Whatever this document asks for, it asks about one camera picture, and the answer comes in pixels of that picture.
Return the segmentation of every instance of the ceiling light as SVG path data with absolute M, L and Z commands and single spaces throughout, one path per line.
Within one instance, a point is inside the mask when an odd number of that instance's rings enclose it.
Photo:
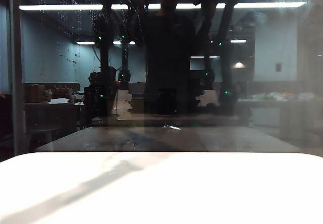
M 236 9 L 258 9 L 258 8 L 298 8 L 306 2 L 266 2 L 266 3 L 238 3 Z
M 77 41 L 76 43 L 79 45 L 95 45 L 94 41 Z
M 263 8 L 298 8 L 306 4 L 306 2 L 266 2 L 266 3 L 238 3 L 234 6 L 236 9 L 263 9 Z M 225 3 L 219 3 L 217 9 L 224 9 Z M 19 6 L 23 11 L 79 11 L 79 10 L 102 10 L 103 5 L 34 5 L 34 6 Z M 128 6 L 112 5 L 113 10 L 127 10 Z M 159 10 L 160 4 L 150 4 L 151 10 Z M 179 10 L 200 9 L 201 4 L 177 4 Z
M 19 6 L 23 11 L 82 11 L 82 10 L 102 10 L 103 5 L 38 5 Z
M 241 63 L 241 62 L 238 62 L 238 63 L 236 63 L 235 65 L 234 65 L 234 68 L 235 69 L 244 69 L 246 66 L 243 64 L 243 63 Z
M 112 5 L 111 9 L 112 10 L 127 10 L 128 6 L 127 5 Z
M 205 58 L 204 56 L 192 56 L 192 59 L 203 59 Z M 220 58 L 219 56 L 210 56 L 210 59 L 218 59 Z
M 231 40 L 231 43 L 246 43 L 247 40 Z

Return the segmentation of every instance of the white surface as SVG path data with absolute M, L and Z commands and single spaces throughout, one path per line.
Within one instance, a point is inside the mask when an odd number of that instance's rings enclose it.
M 36 153 L 0 163 L 2 224 L 322 223 L 323 159 Z
M 66 104 L 69 102 L 69 99 L 59 98 L 59 99 L 51 99 L 48 104 Z

